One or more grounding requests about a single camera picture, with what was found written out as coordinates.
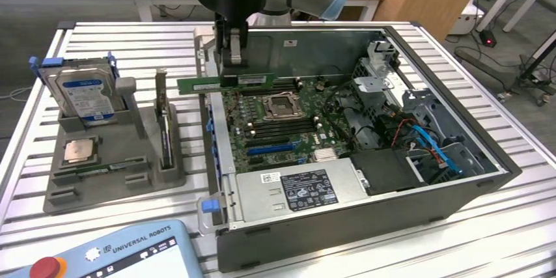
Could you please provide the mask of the green RAM stick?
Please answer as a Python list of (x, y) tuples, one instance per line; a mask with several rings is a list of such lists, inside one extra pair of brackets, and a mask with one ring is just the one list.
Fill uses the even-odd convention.
[(269, 89), (273, 86), (276, 75), (244, 74), (238, 76), (208, 76), (176, 81), (178, 94), (200, 94), (206, 92), (244, 91)]
[(109, 171), (124, 170), (134, 165), (146, 165), (148, 160), (145, 157), (128, 158), (120, 162), (109, 164), (94, 164), (94, 165), (82, 165), (80, 167), (69, 167), (61, 169), (60, 171), (52, 172), (53, 177), (61, 177), (68, 174), (76, 174), (77, 176), (90, 176), (93, 174), (102, 174)]

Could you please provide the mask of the CPU socket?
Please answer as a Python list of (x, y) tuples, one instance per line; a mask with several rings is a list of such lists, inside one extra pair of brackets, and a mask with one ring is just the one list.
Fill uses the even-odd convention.
[(262, 120), (292, 120), (305, 116), (300, 106), (300, 96), (293, 92), (264, 96), (260, 100), (262, 104)]

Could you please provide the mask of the green motherboard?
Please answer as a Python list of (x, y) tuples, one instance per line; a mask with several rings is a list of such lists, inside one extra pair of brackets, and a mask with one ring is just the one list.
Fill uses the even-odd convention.
[[(338, 157), (356, 151), (354, 129), (340, 103), (345, 91), (326, 77), (316, 76), (277, 79), (269, 89), (224, 92), (225, 125), (237, 172), (312, 163), (310, 154), (320, 148), (334, 148)], [(260, 100), (281, 92), (300, 96), (305, 116), (292, 120), (262, 120)], [(249, 148), (288, 143), (297, 145), (293, 151), (246, 155)]]

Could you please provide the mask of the graphics card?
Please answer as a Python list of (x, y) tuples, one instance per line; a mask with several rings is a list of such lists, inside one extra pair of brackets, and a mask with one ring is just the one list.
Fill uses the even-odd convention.
[(161, 133), (161, 168), (169, 169), (173, 167), (173, 153), (169, 135), (169, 108), (165, 88), (165, 70), (156, 70), (156, 120), (158, 123)]

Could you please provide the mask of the silver metal disk bay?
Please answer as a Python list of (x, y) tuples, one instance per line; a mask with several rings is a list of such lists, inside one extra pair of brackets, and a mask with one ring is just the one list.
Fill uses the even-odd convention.
[(408, 90), (400, 75), (386, 65), (377, 68), (369, 58), (360, 58), (352, 72), (354, 100), (362, 107), (362, 115), (374, 120), (384, 114), (388, 104), (402, 107), (402, 94)]

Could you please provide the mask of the grey parts rack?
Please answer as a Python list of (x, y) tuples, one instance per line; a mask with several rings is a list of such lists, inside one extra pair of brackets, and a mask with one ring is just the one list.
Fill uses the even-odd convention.
[[(58, 117), (60, 127), (42, 206), (42, 211), (48, 214), (69, 212), (185, 184), (176, 106), (168, 100), (173, 167), (162, 169), (156, 99), (152, 106), (136, 105), (133, 95), (136, 80), (132, 77), (121, 77), (116, 80), (116, 91), (124, 97), (128, 107), (116, 113), (113, 123), (85, 127), (76, 118)], [(89, 137), (97, 140), (97, 159), (64, 165), (61, 160), (66, 141)], [(90, 176), (68, 174), (53, 177), (52, 175), (52, 172), (69, 167), (109, 164), (138, 157), (146, 158), (146, 165), (134, 165), (124, 170)]]

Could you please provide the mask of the small silver heat sink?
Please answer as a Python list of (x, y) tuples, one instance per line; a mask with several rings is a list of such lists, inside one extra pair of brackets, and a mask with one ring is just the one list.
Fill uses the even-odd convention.
[(312, 161), (322, 162), (338, 159), (337, 152), (334, 148), (320, 148), (312, 152)]

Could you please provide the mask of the silver CPU chip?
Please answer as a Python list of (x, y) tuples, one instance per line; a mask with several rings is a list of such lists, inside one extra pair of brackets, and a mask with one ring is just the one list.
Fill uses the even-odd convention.
[(82, 163), (97, 159), (97, 140), (93, 137), (72, 139), (64, 145), (64, 165)]

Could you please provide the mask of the black plastic shroud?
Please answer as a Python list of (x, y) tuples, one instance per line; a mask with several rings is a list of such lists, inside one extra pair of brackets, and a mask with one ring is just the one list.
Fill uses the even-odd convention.
[(350, 161), (354, 169), (362, 172), (368, 195), (405, 191), (425, 185), (401, 150), (364, 150), (350, 155)]

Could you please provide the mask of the white floor unit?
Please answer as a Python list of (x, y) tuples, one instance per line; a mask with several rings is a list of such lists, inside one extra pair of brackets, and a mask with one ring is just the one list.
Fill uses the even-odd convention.
[(477, 8), (474, 5), (468, 5), (462, 9), (461, 14), (456, 19), (454, 25), (452, 26), (452, 29), (448, 32), (448, 35), (468, 34), (476, 28), (476, 25), (480, 23), (482, 16), (482, 10)]

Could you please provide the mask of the black wheeled stand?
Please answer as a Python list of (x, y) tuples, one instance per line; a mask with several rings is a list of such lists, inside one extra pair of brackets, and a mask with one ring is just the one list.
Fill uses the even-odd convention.
[(534, 89), (542, 92), (536, 99), (538, 107), (550, 102), (552, 97), (556, 96), (556, 81), (553, 81), (556, 79), (556, 69), (553, 69), (556, 66), (556, 30), (532, 55), (520, 55), (520, 64), (514, 66), (518, 70), (516, 74), (494, 69), (464, 49), (474, 50), (462, 46), (454, 48), (456, 61), (470, 64), (501, 84), (504, 91), (494, 96), (498, 102), (504, 102), (510, 96), (518, 94), (521, 89)]

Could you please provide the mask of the black device with red light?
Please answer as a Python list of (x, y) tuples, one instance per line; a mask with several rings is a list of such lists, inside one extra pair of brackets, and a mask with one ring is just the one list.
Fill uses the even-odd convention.
[(484, 45), (485, 47), (489, 47), (489, 48), (493, 48), (496, 46), (497, 40), (496, 40), (494, 34), (490, 30), (482, 29), (478, 32), (478, 37), (480, 37), (481, 45)]

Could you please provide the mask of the black open PC case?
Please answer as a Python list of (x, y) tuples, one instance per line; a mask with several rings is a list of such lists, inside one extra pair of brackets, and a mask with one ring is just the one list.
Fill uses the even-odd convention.
[[(218, 76), (216, 37), (212, 30), (194, 33), (197, 77)], [(200, 93), (205, 169), (209, 196), (197, 203), (198, 230), (216, 238), (218, 270), (230, 272), (378, 236), (449, 217), (481, 195), (494, 191), (521, 172), (517, 164), (473, 119), (461, 101), (437, 77), (433, 67), (389, 26), (269, 27), (254, 29), (246, 48), (249, 66), (244, 74), (276, 75), (276, 79), (324, 76), (346, 89), (340, 99), (342, 112), (354, 129), (356, 151), (401, 150), (424, 186), (405, 191), (368, 195), (350, 206), (292, 219), (245, 223), (236, 195), (236, 164), (225, 125), (222, 93)], [(374, 120), (362, 115), (354, 100), (352, 72), (360, 58), (377, 68), (386, 65), (400, 75), (408, 90), (429, 89), (452, 110), (497, 171), (438, 184), (426, 184), (408, 157), (408, 148), (382, 148)], [(204, 214), (201, 201), (220, 200), (220, 212)]]

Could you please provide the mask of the grey-blue disk bay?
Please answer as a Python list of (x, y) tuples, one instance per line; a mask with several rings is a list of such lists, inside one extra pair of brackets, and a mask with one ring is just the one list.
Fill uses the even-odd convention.
[(452, 110), (429, 89), (406, 90), (402, 112), (414, 119), (405, 137), (408, 157), (429, 185), (497, 171)]

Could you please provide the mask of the red emergency stop button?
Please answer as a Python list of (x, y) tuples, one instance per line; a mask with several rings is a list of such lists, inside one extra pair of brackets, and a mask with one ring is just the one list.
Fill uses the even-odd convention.
[(33, 263), (29, 278), (64, 278), (66, 268), (66, 261), (61, 257), (44, 257)]

